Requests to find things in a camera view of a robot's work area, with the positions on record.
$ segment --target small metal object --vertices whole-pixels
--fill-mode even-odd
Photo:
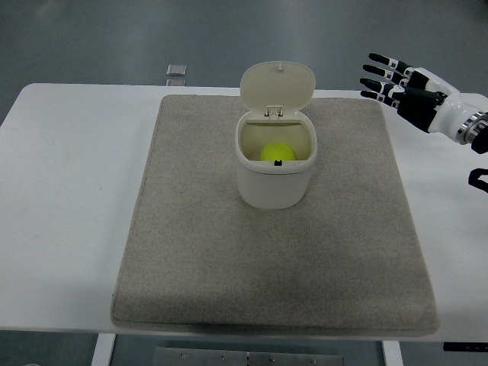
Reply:
[[[472,143],[478,133],[488,125],[488,114],[477,112],[469,117],[457,130],[456,142],[461,145]]]
[[[166,76],[185,76],[186,75],[186,65],[175,65],[170,64],[168,70],[166,71]]]
[[[186,80],[184,79],[168,79],[166,80],[166,86],[185,86]]]

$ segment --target yellow ball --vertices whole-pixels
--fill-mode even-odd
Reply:
[[[270,143],[261,152],[260,160],[296,160],[295,152],[285,143]]]

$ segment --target white trash bin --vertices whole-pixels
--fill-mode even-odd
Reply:
[[[239,193],[251,206],[288,208],[305,194],[317,157],[317,137],[312,122],[299,110],[314,90],[313,72],[299,63],[259,63],[242,76],[241,98],[250,111],[236,128],[236,173]],[[296,159],[261,161],[262,150],[271,143],[288,145]]]

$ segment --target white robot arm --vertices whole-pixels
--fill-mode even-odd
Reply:
[[[376,53],[369,58],[393,71],[364,65],[365,71],[390,82],[361,79],[370,89],[361,92],[363,97],[396,108],[401,117],[426,133],[440,132],[461,145],[470,143],[479,154],[488,152],[488,113],[464,103],[456,88],[428,70]]]

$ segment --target open lid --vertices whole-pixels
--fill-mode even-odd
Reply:
[[[271,61],[250,67],[241,79],[241,98],[251,111],[266,112],[282,107],[283,112],[299,111],[312,98],[315,75],[299,63]]]

